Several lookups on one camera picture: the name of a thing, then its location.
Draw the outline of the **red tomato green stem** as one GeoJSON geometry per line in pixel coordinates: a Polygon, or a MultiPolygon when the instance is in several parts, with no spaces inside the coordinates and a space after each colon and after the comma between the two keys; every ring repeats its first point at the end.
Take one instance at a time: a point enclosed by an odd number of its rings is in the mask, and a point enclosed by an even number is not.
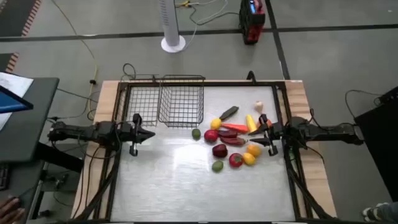
{"type": "Polygon", "coordinates": [[[242,166],[244,159],[243,156],[239,153],[233,153],[229,157],[229,165],[233,168],[238,168],[242,166]]]}

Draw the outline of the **dark grey desk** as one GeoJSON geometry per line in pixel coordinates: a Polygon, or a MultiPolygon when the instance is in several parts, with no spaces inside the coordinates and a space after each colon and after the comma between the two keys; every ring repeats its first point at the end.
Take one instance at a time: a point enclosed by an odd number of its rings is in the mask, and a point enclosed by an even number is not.
{"type": "Polygon", "coordinates": [[[0,201],[18,197],[25,209],[19,224],[26,222],[45,162],[81,172],[83,161],[39,142],[59,84],[58,78],[34,78],[24,99],[34,105],[14,112],[0,130],[0,164],[9,164],[8,189],[0,190],[0,201]]]}

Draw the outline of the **white paper sheet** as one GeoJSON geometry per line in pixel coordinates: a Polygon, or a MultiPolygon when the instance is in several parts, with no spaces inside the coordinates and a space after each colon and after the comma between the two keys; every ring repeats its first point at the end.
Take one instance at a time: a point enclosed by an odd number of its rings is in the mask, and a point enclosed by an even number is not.
{"type": "MultiPolygon", "coordinates": [[[[23,98],[23,96],[27,93],[33,81],[34,80],[31,78],[25,78],[11,73],[0,72],[0,85],[12,91],[21,98],[23,98]]],[[[0,131],[3,129],[12,114],[13,113],[0,114],[0,131]]]]}

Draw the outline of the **yellow corn cob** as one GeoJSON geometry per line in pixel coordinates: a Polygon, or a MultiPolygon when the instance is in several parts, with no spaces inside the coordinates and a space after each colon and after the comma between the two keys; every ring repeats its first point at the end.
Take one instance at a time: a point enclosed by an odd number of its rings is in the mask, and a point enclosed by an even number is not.
{"type": "Polygon", "coordinates": [[[248,131],[250,133],[252,133],[252,132],[257,130],[257,125],[256,125],[253,117],[250,114],[246,115],[246,126],[247,126],[248,131]]]}

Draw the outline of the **tablet with blue screen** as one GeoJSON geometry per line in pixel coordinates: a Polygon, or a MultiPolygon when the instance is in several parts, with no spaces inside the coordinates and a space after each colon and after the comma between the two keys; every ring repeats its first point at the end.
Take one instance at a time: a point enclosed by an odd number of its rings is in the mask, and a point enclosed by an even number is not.
{"type": "Polygon", "coordinates": [[[32,103],[0,85],[0,114],[32,110],[32,103]]]}

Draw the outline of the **person's hand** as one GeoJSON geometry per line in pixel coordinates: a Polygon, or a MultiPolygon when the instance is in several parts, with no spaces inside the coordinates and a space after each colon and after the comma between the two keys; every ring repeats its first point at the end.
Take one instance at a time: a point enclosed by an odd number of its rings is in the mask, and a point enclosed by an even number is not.
{"type": "Polygon", "coordinates": [[[14,224],[25,214],[18,197],[9,197],[0,202],[0,224],[14,224]]]}

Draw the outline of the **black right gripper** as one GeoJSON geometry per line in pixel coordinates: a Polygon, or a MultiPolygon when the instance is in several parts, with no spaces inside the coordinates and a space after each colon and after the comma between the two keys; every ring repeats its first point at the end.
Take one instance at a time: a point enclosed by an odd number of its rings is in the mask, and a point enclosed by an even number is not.
{"type": "MultiPolygon", "coordinates": [[[[264,120],[269,119],[266,114],[261,114],[259,118],[262,118],[264,120]]],[[[249,133],[249,135],[264,133],[264,138],[254,138],[250,139],[250,141],[261,144],[263,146],[269,146],[268,154],[270,156],[275,156],[279,152],[277,147],[274,145],[273,141],[281,139],[281,137],[283,136],[283,130],[282,126],[279,123],[272,123],[272,124],[273,125],[270,128],[268,128],[267,124],[262,124],[255,131],[249,133]]]]}

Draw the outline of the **person's leg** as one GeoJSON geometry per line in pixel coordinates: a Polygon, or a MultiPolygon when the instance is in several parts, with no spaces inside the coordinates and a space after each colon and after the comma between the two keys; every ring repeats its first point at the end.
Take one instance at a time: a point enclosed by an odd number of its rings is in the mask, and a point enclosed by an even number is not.
{"type": "Polygon", "coordinates": [[[398,224],[398,202],[379,203],[376,205],[377,218],[398,224]]]}

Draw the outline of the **red black tool box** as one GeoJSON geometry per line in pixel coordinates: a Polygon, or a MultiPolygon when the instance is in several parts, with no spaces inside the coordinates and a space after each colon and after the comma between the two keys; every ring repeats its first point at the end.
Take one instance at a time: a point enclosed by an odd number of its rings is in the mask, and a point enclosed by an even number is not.
{"type": "Polygon", "coordinates": [[[246,45],[258,42],[266,21],[262,0],[241,0],[239,10],[239,28],[246,45]]]}

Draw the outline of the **black keyboard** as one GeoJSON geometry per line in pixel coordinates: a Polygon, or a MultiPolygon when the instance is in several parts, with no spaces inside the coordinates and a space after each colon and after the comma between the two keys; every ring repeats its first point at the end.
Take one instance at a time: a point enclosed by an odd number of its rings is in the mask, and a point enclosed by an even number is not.
{"type": "Polygon", "coordinates": [[[7,164],[0,164],[0,191],[6,190],[9,185],[10,167],[7,164]]]}

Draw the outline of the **white tower fan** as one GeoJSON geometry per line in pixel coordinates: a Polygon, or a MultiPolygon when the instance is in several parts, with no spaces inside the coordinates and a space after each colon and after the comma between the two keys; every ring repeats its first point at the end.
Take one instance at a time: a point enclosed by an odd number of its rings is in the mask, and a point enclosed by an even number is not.
{"type": "Polygon", "coordinates": [[[159,12],[164,32],[160,43],[162,49],[168,53],[181,52],[186,41],[178,32],[175,0],[159,0],[159,12]]]}

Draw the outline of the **person's shoe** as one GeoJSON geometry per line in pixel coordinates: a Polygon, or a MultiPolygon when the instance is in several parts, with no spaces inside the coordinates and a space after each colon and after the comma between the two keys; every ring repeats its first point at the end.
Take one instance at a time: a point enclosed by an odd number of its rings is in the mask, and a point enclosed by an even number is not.
{"type": "Polygon", "coordinates": [[[386,218],[382,214],[381,208],[388,203],[378,203],[375,207],[365,208],[361,214],[366,222],[379,222],[386,221],[386,218]]]}

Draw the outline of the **dark red apple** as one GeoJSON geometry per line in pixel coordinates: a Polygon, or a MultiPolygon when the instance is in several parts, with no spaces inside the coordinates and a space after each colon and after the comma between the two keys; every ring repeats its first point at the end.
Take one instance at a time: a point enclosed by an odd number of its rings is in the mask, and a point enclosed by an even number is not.
{"type": "Polygon", "coordinates": [[[219,144],[212,148],[212,154],[218,158],[224,158],[228,155],[228,149],[225,144],[219,144]]]}

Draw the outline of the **black mat orange striped edge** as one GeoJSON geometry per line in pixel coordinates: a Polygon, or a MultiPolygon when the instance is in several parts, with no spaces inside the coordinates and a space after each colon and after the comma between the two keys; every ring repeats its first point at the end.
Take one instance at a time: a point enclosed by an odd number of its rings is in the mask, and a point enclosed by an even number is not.
{"type": "Polygon", "coordinates": [[[25,37],[33,25],[43,0],[2,0],[0,37],[25,37]]]}
{"type": "Polygon", "coordinates": [[[0,72],[12,73],[19,59],[19,53],[0,54],[0,72]]]}

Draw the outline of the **dark green cucumber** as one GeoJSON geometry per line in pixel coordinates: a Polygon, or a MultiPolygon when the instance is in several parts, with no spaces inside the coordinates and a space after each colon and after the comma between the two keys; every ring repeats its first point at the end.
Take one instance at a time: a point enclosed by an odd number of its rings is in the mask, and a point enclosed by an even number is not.
{"type": "Polygon", "coordinates": [[[239,110],[239,107],[232,106],[231,108],[229,108],[228,110],[223,112],[223,114],[219,117],[219,119],[224,121],[224,120],[228,119],[229,117],[231,117],[232,115],[234,115],[238,110],[239,110]]]}

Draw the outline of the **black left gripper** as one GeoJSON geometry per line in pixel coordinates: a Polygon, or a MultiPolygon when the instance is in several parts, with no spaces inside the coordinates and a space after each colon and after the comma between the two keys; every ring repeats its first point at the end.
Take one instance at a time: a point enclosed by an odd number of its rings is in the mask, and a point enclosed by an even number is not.
{"type": "Polygon", "coordinates": [[[132,142],[129,148],[129,153],[132,156],[137,156],[138,150],[136,149],[137,136],[138,143],[142,144],[144,141],[150,139],[155,135],[154,132],[145,130],[141,127],[142,118],[139,113],[133,114],[132,124],[122,122],[119,125],[119,139],[122,142],[132,142]]]}

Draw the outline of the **large black box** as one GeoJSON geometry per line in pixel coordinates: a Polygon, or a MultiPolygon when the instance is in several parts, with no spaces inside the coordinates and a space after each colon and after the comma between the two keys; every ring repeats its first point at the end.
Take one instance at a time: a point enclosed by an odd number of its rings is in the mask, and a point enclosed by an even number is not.
{"type": "Polygon", "coordinates": [[[364,142],[393,202],[398,202],[398,86],[378,98],[376,108],[357,117],[364,142]]]}

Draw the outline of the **bright red apple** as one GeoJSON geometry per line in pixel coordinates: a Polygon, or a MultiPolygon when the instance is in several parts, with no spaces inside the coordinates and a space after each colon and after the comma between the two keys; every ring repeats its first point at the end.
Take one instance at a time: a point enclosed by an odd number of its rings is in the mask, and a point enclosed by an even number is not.
{"type": "Polygon", "coordinates": [[[204,138],[206,142],[214,143],[218,139],[218,131],[215,129],[209,129],[204,133],[204,138]]]}

